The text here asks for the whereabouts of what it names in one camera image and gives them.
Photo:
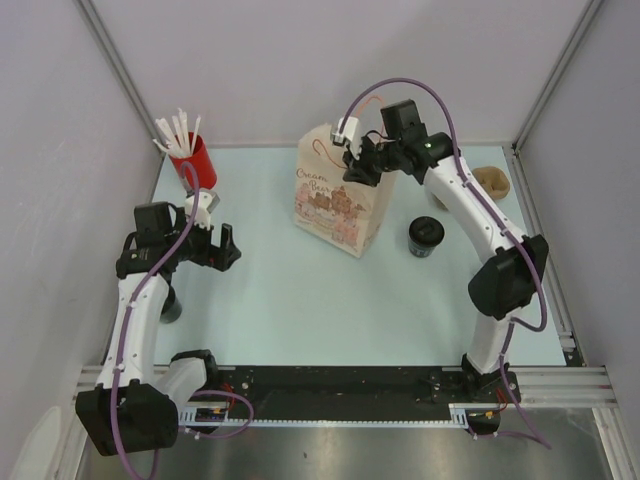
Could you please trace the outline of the white paper takeout bag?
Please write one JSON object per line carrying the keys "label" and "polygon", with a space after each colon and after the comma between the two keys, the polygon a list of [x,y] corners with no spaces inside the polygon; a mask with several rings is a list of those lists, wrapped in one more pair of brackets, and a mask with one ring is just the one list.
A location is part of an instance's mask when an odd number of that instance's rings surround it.
{"label": "white paper takeout bag", "polygon": [[319,125],[298,142],[294,223],[359,258],[380,230],[397,175],[383,174],[376,187],[345,182],[345,149],[331,143],[331,130]]}

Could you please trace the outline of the black coffee cup single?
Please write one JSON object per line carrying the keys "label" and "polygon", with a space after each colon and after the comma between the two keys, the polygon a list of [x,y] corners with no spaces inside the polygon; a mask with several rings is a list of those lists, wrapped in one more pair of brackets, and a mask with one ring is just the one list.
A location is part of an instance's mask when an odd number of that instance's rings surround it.
{"label": "black coffee cup single", "polygon": [[437,244],[422,244],[414,242],[412,239],[408,242],[408,249],[410,253],[416,258],[428,258],[438,247]]}

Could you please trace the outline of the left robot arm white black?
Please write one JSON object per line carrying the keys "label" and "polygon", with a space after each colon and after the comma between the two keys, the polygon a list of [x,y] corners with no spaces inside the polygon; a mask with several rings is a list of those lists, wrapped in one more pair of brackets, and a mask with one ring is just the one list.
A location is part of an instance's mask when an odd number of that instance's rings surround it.
{"label": "left robot arm white black", "polygon": [[172,277],[183,262],[225,272],[240,259],[233,228],[222,224],[213,244],[211,191],[181,207],[154,202],[134,209],[135,229],[116,261],[118,309],[110,346],[95,387],[78,394],[76,414],[103,456],[164,449],[178,435],[178,420],[194,395],[214,397],[221,387],[210,350],[175,354],[162,377],[154,374],[158,329],[177,320],[182,306]]}

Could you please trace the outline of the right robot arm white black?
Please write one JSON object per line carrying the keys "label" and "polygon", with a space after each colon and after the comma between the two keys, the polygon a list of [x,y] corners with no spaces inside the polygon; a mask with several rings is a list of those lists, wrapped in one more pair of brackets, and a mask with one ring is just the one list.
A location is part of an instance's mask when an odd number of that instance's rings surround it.
{"label": "right robot arm white black", "polygon": [[512,328],[532,299],[544,298],[548,243],[507,218],[472,175],[451,135],[428,133],[414,101],[384,107],[381,116],[386,134],[380,143],[362,132],[358,118],[338,120],[331,141],[344,150],[343,179],[375,187],[386,173],[412,176],[446,206],[471,241],[481,267],[467,290],[478,317],[461,379],[453,387],[484,401],[498,387],[509,386],[503,377]]}

